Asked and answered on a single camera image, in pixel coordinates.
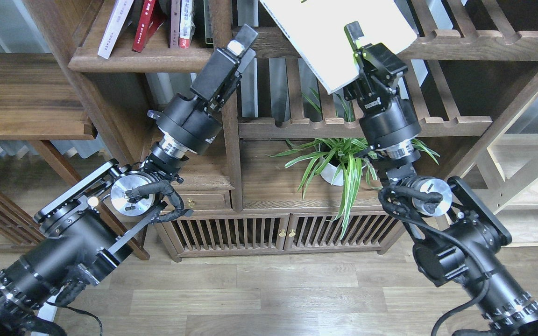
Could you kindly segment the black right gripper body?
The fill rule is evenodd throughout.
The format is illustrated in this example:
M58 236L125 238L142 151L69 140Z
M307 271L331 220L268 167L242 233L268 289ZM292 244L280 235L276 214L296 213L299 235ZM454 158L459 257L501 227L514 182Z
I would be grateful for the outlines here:
M352 48L359 76L344 87L345 99L355 99L362 110L359 124L372 149L401 147L421 132L412 104L399 93L408 66L382 43Z

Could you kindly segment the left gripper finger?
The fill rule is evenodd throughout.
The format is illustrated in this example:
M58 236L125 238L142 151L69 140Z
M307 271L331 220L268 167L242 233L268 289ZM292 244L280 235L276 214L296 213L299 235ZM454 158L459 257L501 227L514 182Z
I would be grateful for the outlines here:
M241 59L254 44L258 32L249 25L243 25L236 36L227 44L227 50L237 59Z

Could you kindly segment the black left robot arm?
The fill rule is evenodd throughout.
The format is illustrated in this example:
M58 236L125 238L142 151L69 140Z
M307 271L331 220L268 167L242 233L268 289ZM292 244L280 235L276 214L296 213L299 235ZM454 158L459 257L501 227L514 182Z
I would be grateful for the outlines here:
M64 336L35 312L49 303L68 308L86 286L98 285L132 253L128 242L149 224L192 215L172 183L182 183L186 153L202 154L222 124L222 109L255 57L257 32L243 26L216 49L193 81L192 98L177 94L162 112L148 111L163 138L141 166L105 162L34 217L45 239L0 270L0 336L40 332Z

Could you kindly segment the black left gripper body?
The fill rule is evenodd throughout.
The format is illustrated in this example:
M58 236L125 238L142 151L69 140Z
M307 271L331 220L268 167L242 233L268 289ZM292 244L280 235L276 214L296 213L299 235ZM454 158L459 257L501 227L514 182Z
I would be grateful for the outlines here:
M192 98L176 94L164 111L149 110L148 117L164 134L160 150L167 155L202 154L222 129L212 113L224 106L245 68L245 50L216 49L190 86Z

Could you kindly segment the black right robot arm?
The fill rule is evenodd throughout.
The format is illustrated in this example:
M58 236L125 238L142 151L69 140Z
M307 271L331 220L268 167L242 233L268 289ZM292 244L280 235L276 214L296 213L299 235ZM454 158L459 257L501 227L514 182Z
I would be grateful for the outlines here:
M356 99L364 113L359 123L368 147L357 155L376 153L370 162L382 183L380 204L410 234L418 270L437 287L452 280L470 295L469 302L442 315L431 334L477 305L489 330L459 329L455 336L538 336L538 302L496 258L512 241L510 232L463 179L416 174L413 162L420 153L411 141L421 127L397 85L406 64L384 44L367 41L358 22L344 30L359 69L345 86L345 98Z

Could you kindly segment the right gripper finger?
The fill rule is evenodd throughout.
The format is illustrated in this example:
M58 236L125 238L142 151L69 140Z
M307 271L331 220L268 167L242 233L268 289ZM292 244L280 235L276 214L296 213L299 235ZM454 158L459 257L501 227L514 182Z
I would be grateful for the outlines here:
M363 38L365 38L365 34L363 33L363 30L361 29L360 23L358 21L353 21L352 23L349 23L344 26L344 32L346 34L346 38L351 46L352 51L355 53L365 53L364 49L367 44L363 42Z

